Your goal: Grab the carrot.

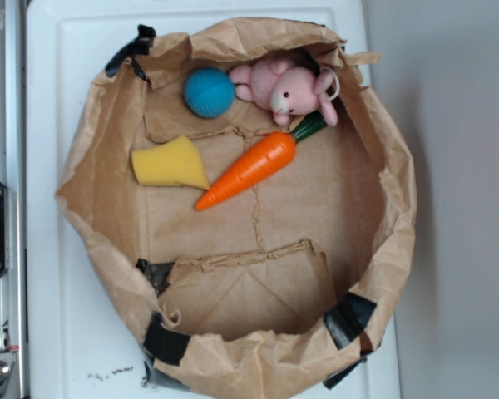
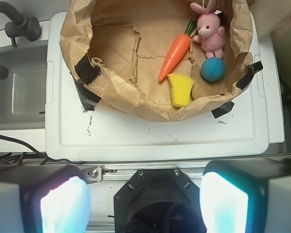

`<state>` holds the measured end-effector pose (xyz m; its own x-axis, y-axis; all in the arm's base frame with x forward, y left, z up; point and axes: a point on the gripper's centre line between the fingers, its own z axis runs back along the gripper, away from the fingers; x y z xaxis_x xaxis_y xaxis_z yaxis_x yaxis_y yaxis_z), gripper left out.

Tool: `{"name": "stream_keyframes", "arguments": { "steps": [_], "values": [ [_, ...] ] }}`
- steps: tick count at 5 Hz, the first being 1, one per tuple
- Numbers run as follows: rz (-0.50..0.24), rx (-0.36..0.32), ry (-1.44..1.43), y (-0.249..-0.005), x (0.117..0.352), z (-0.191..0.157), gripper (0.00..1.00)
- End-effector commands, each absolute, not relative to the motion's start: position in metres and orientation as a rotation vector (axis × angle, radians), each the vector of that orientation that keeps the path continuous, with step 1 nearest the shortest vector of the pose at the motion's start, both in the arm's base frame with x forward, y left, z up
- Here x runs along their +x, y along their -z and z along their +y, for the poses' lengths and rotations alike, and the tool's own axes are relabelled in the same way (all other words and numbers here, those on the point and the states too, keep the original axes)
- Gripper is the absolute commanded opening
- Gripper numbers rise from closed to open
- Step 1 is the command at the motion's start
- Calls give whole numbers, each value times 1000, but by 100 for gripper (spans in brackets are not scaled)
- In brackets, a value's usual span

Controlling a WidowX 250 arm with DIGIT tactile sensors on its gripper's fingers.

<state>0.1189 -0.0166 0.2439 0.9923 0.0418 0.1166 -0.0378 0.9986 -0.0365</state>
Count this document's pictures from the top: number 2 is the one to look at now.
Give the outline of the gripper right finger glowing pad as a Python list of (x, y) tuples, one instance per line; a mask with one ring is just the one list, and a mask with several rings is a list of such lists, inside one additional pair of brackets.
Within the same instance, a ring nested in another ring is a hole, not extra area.
[(291, 233), (291, 158), (212, 160), (199, 200), (209, 233)]

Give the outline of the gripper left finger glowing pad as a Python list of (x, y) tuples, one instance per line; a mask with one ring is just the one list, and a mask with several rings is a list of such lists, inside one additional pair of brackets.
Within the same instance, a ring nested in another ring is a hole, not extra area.
[(75, 165), (0, 165), (0, 233), (84, 233), (90, 190)]

